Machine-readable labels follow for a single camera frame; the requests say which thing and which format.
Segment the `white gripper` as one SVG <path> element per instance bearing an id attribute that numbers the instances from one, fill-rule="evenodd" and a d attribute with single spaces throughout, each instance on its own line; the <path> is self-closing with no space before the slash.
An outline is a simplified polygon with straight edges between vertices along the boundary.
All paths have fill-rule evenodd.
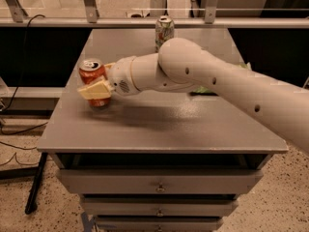
<path id="1" fill-rule="evenodd" d="M 131 96 L 139 93 L 131 77 L 131 64 L 135 56 L 122 58 L 119 61 L 104 64 L 108 71 L 108 80 L 115 92 L 121 96 Z M 112 87 L 108 81 L 100 80 L 80 87 L 77 92 L 85 100 L 108 99 L 112 94 Z"/>

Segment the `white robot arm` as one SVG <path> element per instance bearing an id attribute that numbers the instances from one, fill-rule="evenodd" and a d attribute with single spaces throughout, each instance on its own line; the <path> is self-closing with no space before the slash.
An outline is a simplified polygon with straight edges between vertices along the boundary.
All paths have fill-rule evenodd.
<path id="1" fill-rule="evenodd" d="M 123 58 L 78 93 L 86 100 L 99 100 L 113 93 L 180 93 L 200 86 L 309 153 L 308 90 L 230 64 L 187 39 L 173 38 L 157 53 Z"/>

